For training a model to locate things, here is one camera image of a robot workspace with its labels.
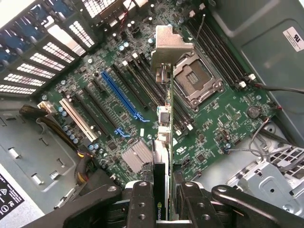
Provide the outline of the black expansion slot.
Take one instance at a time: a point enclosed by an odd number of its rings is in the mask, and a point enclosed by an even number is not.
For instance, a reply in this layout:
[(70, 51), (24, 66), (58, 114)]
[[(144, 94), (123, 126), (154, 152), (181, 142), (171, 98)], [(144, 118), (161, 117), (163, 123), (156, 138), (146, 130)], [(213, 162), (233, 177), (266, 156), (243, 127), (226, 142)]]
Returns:
[(112, 119), (112, 117), (109, 115), (109, 113), (104, 109), (103, 105), (99, 102), (97, 97), (94, 95), (94, 93), (88, 88), (88, 86), (85, 86), (83, 88), (83, 92), (90, 97), (90, 99), (93, 101), (93, 103), (96, 105), (96, 107), (99, 109), (100, 113), (104, 116), (105, 120), (114, 128), (114, 133), (117, 135), (120, 135), (123, 138), (129, 138), (131, 137), (129, 134), (126, 134), (121, 127), (117, 125), (117, 123)]

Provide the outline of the silver chipset heat sink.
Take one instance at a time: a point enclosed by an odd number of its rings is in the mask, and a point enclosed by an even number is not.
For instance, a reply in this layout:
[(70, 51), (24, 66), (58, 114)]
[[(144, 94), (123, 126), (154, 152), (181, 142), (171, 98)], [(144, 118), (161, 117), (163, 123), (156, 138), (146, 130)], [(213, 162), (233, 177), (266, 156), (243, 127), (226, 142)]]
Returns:
[(134, 173), (139, 173), (145, 163), (152, 162), (152, 152), (143, 140), (139, 140), (122, 154), (122, 159)]

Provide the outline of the silver power supply unit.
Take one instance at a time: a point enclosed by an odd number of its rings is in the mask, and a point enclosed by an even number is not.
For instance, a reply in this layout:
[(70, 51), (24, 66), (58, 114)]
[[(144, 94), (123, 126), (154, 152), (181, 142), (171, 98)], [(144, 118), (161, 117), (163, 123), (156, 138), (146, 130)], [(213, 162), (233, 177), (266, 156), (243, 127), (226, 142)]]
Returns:
[(23, 117), (25, 104), (35, 105), (0, 96), (0, 228), (21, 228), (76, 191), (77, 155), (44, 123)]

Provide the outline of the blue expansion slot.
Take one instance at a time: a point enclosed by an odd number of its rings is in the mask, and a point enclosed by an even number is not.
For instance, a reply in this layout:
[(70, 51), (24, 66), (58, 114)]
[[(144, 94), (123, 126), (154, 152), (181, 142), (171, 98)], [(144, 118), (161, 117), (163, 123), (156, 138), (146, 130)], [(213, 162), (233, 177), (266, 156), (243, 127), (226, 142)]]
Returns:
[(150, 120), (144, 119), (140, 112), (138, 112), (133, 104), (129, 101), (129, 99), (123, 94), (123, 92), (120, 90), (120, 88), (116, 85), (114, 80), (109, 76), (109, 74), (106, 71), (101, 71), (101, 77), (104, 79), (104, 81), (109, 85), (109, 87), (112, 89), (112, 91), (116, 94), (116, 96), (120, 99), (120, 101), (123, 103), (123, 105), (126, 107), (126, 109), (129, 111), (129, 113), (132, 115), (132, 117), (135, 120), (139, 120), (143, 123), (149, 122)]

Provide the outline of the open black PC case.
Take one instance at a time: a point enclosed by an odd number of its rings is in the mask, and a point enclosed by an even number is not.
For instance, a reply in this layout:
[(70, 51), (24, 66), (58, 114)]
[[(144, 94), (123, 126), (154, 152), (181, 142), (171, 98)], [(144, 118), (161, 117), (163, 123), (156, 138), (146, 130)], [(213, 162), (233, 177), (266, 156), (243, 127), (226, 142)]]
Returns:
[[(201, 176), (184, 177), (180, 166), (173, 164), (172, 210), (170, 220), (157, 219), (156, 200), (164, 199), (164, 169), (152, 162), (142, 166), (139, 178), (125, 185), (116, 183), (101, 167), (87, 172), (91, 156), (80, 158), (57, 131), (57, 123), (47, 118), (38, 107), (48, 86), (74, 68), (85, 56), (94, 52), (105, 40), (102, 22), (112, 23), (111, 15), (123, 14), (126, 0), (0, 0), (0, 84), (36, 89), (31, 95), (0, 93), (0, 96), (24, 98), (35, 105), (23, 105), (19, 113), (26, 119), (44, 123), (77, 155), (74, 171), (74, 201), (106, 183), (113, 183), (128, 200), (137, 181), (152, 185), (156, 228), (192, 228), (188, 219), (177, 213), (176, 184), (191, 181), (205, 191), (227, 185), (226, 182), (253, 162), (269, 161), (271, 152), (287, 146), (304, 149), (304, 0), (200, 0), (226, 40), (255, 75), (254, 87), (267, 93), (273, 103), (273, 116), (223, 154)], [(52, 42), (75, 60), (67, 63), (45, 51)], [(65, 66), (57, 71), (30, 60), (36, 52)], [(55, 73), (51, 79), (18, 71), (22, 63)], [(4, 80), (13, 73), (44, 81), (43, 86), (23, 85)]]

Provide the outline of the perforated expansion slot cover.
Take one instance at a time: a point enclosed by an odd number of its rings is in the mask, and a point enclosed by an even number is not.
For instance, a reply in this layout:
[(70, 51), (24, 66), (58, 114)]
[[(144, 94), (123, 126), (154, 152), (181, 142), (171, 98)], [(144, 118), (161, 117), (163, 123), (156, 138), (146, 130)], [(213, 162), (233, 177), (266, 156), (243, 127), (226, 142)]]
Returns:
[(7, 76), (4, 77), (4, 80), (19, 83), (23, 85), (31, 85), (31, 86), (43, 86), (45, 84), (44, 81), (41, 81), (39, 79), (33, 79), (26, 76), (21, 76), (17, 74), (10, 73)]
[(41, 54), (41, 53), (38, 53), (36, 52), (35, 54), (33, 54), (31, 57), (30, 57), (30, 60), (32, 61), (35, 61), (37, 63), (40, 63), (44, 66), (47, 66), (51, 69), (54, 69), (54, 70), (57, 70), (57, 71), (62, 71), (65, 66), (61, 63), (58, 63), (48, 57), (46, 57), (45, 55)]
[(48, 42), (43, 49), (52, 55), (64, 60), (67, 63), (71, 63), (75, 60), (70, 54), (59, 48), (57, 45), (53, 44), (52, 42)]
[(0, 84), (0, 93), (31, 95), (36, 89)]
[(27, 63), (22, 63), (19, 67), (17, 67), (17, 70), (48, 79), (51, 79), (56, 75), (55, 73), (49, 72), (47, 70), (38, 68)]

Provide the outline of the metal CPU socket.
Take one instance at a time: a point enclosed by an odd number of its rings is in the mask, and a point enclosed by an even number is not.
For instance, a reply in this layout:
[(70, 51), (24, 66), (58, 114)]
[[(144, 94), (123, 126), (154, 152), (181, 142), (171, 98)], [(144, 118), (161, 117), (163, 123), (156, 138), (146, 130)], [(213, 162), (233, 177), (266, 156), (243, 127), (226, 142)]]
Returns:
[(215, 93), (225, 91), (224, 82), (200, 54), (183, 54), (175, 65), (174, 91), (185, 106), (194, 112)]

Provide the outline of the green motherboard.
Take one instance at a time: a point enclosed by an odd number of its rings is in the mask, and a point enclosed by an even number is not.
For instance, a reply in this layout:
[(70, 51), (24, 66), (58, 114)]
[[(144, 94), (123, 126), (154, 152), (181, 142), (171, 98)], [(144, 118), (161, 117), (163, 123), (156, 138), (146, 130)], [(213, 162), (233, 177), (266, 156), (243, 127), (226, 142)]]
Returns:
[[(212, 19), (200, 0), (126, 0), (121, 16), (111, 15), (112, 23), (102, 22), (104, 42), (77, 65), (51, 83), (42, 93), (38, 107), (57, 124), (58, 133), (80, 158), (91, 156), (87, 172), (101, 167), (118, 184), (139, 178), (122, 159), (133, 144), (143, 140), (150, 150), (157, 138), (157, 107), (164, 104), (165, 87), (151, 73), (151, 51), (155, 46), (155, 26), (168, 25), (186, 41), (194, 42), (200, 54), (224, 82), (225, 91), (215, 93), (196, 113), (185, 106), (174, 91), (173, 164), (184, 177), (194, 180), (204, 169), (233, 146), (257, 130), (273, 114), (267, 93), (254, 87), (250, 72), (233, 46)], [(123, 94), (141, 113), (135, 120), (101, 77), (106, 71)], [(104, 109), (131, 137), (123, 138), (105, 120), (84, 92), (94, 93)], [(63, 98), (73, 105), (98, 138), (90, 142), (64, 110)], [(259, 106), (257, 119), (247, 116), (249, 106)]]

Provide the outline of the silver drive cage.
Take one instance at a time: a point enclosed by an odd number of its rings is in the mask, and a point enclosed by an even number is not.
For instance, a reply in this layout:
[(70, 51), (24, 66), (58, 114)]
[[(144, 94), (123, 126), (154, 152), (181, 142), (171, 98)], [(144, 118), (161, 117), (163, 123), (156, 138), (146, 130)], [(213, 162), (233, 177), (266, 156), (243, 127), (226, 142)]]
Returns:
[(304, 218), (304, 149), (287, 146), (253, 162), (227, 185)]

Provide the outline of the white expansion slot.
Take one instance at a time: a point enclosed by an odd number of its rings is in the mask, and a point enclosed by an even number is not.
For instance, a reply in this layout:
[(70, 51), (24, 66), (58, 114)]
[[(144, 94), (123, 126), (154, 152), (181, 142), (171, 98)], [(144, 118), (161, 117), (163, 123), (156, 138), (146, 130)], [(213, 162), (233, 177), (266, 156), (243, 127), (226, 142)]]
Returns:
[(83, 134), (90, 142), (93, 142), (98, 138), (95, 132), (90, 129), (89, 125), (78, 113), (78, 111), (73, 107), (73, 105), (68, 101), (68, 99), (63, 98), (59, 101), (59, 103), (64, 108), (64, 110), (71, 116), (76, 125), (79, 127), (79, 129), (83, 132)]

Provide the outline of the silver coin battery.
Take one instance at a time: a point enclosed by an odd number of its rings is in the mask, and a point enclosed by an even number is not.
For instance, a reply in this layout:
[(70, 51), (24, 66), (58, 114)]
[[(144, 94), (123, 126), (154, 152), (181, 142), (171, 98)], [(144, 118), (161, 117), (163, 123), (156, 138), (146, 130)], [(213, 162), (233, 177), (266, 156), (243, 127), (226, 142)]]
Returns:
[(247, 109), (247, 116), (251, 119), (257, 119), (262, 113), (262, 108), (259, 106), (249, 106)]

